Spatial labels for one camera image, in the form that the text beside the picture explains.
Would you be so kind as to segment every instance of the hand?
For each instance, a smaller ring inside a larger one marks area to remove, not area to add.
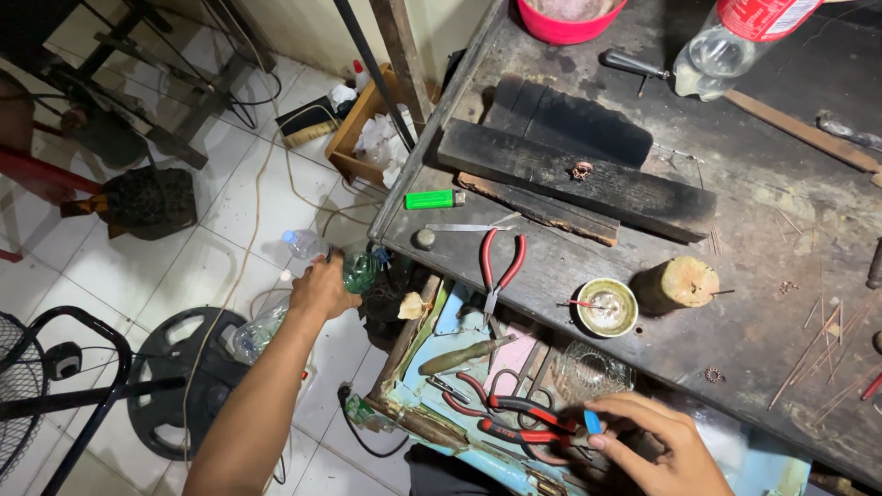
[[[325,320],[336,319],[345,310],[362,304],[362,297],[343,287],[343,251],[334,250],[327,262],[307,267],[303,277],[294,279],[290,307],[318,312]]]
[[[585,408],[610,421],[603,434],[588,438],[588,444],[621,467],[647,496],[733,496],[688,415],[636,393],[599,396]],[[616,436],[623,421],[652,433],[664,453],[649,462],[622,444]]]

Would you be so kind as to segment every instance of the wall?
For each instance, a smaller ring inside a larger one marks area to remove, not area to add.
[[[153,0],[192,19],[212,24],[199,0]],[[383,38],[368,0],[349,0],[379,63],[388,62]],[[440,82],[447,56],[464,49],[490,0],[407,0],[407,15],[427,77]],[[246,0],[255,23],[275,49],[313,67],[352,76],[360,58],[333,0]]]

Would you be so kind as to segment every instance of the forearm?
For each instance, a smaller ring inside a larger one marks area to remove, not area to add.
[[[325,318],[291,307],[279,331],[227,399],[193,460],[185,496],[259,495],[291,428],[307,358]]]

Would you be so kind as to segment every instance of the fan grille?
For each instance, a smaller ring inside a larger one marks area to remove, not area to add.
[[[0,312],[0,404],[49,392],[49,381],[43,375],[43,350],[36,340],[17,357],[11,355],[17,353],[25,336],[26,328],[18,319]],[[41,421],[42,415],[35,415],[0,422],[0,485],[21,461]]]

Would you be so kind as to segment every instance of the small cup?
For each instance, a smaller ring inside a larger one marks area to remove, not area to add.
[[[577,305],[582,324],[600,337],[626,334],[637,323],[637,298],[627,286],[615,279],[601,278],[587,282],[576,298],[580,302],[606,307]]]

